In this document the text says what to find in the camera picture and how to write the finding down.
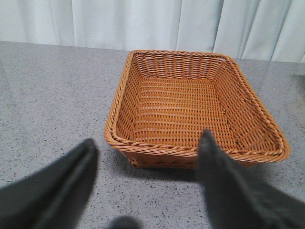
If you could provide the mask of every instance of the white curtain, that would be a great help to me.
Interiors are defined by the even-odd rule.
[[[0,0],[0,40],[305,62],[305,0]]]

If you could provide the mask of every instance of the speckled countertop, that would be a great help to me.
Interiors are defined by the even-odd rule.
[[[100,168],[79,229],[104,228],[125,214],[146,229],[209,229],[193,171],[132,168],[103,138],[127,53],[0,42],[0,186],[92,137]],[[305,201],[305,64],[237,62],[291,145],[284,162],[250,170]]]

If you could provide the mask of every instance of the wicker basket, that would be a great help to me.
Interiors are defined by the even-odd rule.
[[[230,57],[130,52],[106,123],[106,141],[134,167],[195,168],[205,128],[245,166],[289,156],[284,134]]]

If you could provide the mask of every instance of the brown woven basket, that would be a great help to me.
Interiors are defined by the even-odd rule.
[[[134,167],[195,168],[205,128],[245,166],[289,156],[284,134],[230,57],[130,52],[106,123],[106,141]]]

